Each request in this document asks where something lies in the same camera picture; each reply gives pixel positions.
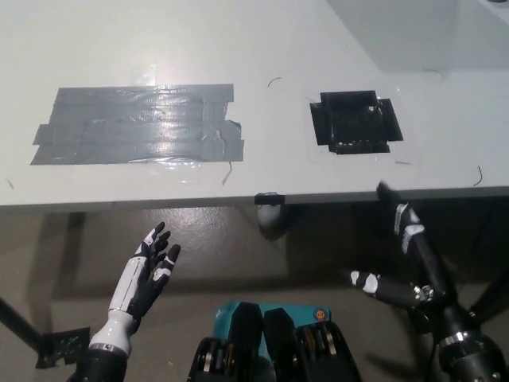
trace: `wire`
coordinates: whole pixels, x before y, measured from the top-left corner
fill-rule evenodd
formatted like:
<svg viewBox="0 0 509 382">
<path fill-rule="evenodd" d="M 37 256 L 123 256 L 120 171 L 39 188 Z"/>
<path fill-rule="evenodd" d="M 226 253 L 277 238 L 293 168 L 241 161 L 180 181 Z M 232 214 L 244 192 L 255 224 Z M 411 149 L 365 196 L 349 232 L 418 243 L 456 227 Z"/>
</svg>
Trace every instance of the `wire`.
<svg viewBox="0 0 509 382">
<path fill-rule="evenodd" d="M 437 351 L 437 344 L 433 342 L 433 348 L 431 349 L 431 353 L 429 354 L 428 367 L 426 369 L 426 378 L 425 382 L 429 382 L 429 378 L 431 377 L 431 369 L 433 368 L 433 360 L 435 358 L 435 352 Z"/>
</svg>

